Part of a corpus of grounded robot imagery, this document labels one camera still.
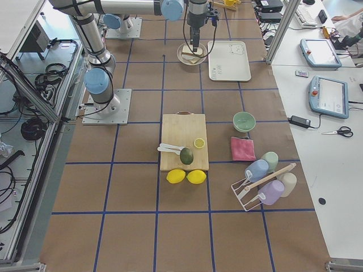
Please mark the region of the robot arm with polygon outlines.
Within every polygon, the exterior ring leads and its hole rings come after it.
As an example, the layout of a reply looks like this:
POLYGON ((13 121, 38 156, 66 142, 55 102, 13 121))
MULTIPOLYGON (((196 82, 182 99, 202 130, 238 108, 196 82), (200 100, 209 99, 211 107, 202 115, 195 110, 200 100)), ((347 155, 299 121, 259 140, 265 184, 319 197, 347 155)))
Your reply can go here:
POLYGON ((189 25, 190 39, 186 42, 192 55, 202 58, 197 54, 200 43, 200 28, 208 20, 214 27, 219 20, 219 12, 213 8, 209 1, 101 1, 103 22, 108 28, 118 29, 122 25, 120 15, 127 14, 154 14, 162 15, 169 21, 179 20, 184 17, 184 23, 189 25))
POLYGON ((91 68, 84 75, 84 84, 90 93, 95 113, 110 115, 120 104, 113 90, 112 73, 115 59, 106 49, 94 19, 94 12, 103 14, 101 1, 50 1, 54 9, 69 15, 76 32, 88 53, 91 68))

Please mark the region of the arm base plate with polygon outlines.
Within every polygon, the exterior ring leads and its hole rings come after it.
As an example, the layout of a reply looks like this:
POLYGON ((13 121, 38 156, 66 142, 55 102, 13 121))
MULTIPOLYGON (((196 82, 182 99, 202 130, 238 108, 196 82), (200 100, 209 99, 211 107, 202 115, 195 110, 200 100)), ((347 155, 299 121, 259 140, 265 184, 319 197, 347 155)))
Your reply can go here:
POLYGON ((107 24, 105 37, 107 39, 138 39, 141 33, 142 18, 128 17, 122 20, 115 17, 114 21, 107 24))
POLYGON ((100 105, 86 107, 82 124, 83 125, 126 125, 128 123, 130 102, 132 97, 131 89, 114 89, 114 98, 106 109, 101 110, 100 105))

